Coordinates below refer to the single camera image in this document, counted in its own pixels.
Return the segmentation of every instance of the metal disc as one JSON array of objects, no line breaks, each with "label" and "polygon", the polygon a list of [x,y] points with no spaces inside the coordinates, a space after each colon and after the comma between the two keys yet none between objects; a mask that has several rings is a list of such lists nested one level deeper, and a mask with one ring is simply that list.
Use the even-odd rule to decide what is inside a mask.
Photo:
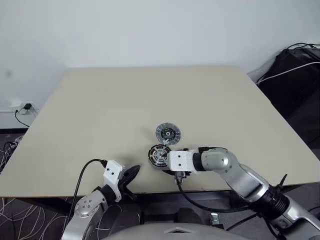
[{"label": "metal disc", "polygon": [[153,146],[148,153],[149,162],[156,169],[164,169],[168,166],[167,154],[171,149],[165,145],[159,144]]},{"label": "metal disc", "polygon": [[164,145],[174,145],[180,141],[180,129],[173,123],[166,122],[160,124],[155,130],[156,138]]}]

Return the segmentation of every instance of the circular saw blade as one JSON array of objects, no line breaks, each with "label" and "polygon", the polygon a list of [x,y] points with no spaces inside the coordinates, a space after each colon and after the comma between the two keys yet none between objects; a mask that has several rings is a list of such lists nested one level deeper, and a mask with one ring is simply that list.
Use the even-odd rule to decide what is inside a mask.
[{"label": "circular saw blade", "polygon": [[166,146],[177,144],[181,138],[180,129],[170,122],[160,124],[155,130],[155,135],[159,142]]}]

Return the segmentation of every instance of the table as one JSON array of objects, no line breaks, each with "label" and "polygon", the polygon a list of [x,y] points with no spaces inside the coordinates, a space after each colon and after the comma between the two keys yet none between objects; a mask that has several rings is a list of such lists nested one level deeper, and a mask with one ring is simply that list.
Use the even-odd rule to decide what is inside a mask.
[{"label": "table", "polygon": [[[72,196],[90,159],[141,169],[134,193],[177,191],[172,176],[148,162],[159,124],[181,130],[173,150],[199,146],[232,151],[272,185],[320,181],[319,160],[244,74],[231,66],[71,69],[48,98],[0,175],[5,197]],[[79,195],[103,184],[90,164]],[[215,173],[192,175],[186,191],[227,190]]]}]

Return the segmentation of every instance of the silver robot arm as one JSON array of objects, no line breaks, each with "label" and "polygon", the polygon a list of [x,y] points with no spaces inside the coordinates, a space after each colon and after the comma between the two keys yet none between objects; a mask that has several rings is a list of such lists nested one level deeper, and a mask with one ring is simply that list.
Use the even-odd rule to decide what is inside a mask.
[{"label": "silver robot arm", "polygon": [[250,207],[265,217],[288,239],[320,237],[320,221],[290,197],[271,186],[263,177],[222,147],[200,147],[199,151],[175,151],[167,154],[168,166],[176,172],[180,184],[185,172],[213,171],[244,199]]},{"label": "silver robot arm", "polygon": [[74,215],[67,224],[61,240],[89,239],[108,206],[119,202],[123,195],[135,199],[136,196],[127,189],[127,185],[136,177],[139,170],[140,166],[135,165],[125,171],[117,161],[109,160],[103,174],[104,186],[97,187],[76,203]]}]

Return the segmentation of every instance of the wall outlet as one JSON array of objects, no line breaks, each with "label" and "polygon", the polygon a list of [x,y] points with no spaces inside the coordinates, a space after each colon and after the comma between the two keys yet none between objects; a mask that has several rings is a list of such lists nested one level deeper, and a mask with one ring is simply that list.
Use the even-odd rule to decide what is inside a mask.
[{"label": "wall outlet", "polygon": [[[22,109],[26,104],[31,104],[32,107],[30,110],[26,110],[26,109]],[[26,114],[29,111],[32,110],[39,110],[39,108],[35,105],[35,103],[33,101],[21,101],[21,102],[15,102],[13,103],[11,106],[9,106],[10,109],[12,109],[14,112],[16,110],[20,111],[19,114]]]}]

